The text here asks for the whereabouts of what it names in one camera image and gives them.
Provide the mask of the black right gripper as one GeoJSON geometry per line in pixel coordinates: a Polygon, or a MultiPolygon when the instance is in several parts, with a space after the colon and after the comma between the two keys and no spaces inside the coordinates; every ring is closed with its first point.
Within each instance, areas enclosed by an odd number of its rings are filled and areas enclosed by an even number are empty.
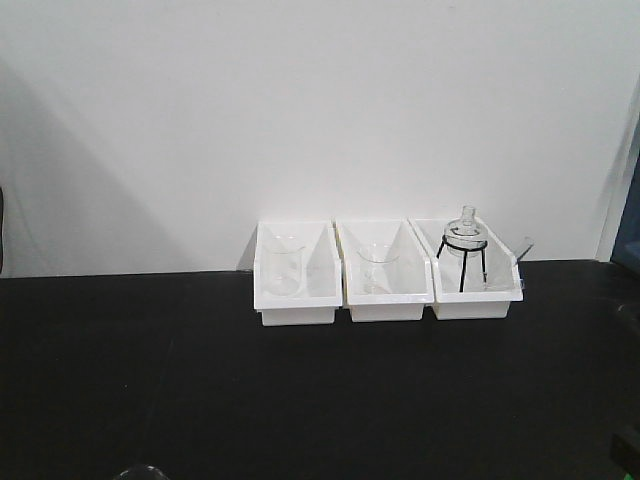
{"type": "Polygon", "coordinates": [[[610,457],[626,473],[638,473],[640,469],[639,425],[627,425],[613,433],[610,457]]]}

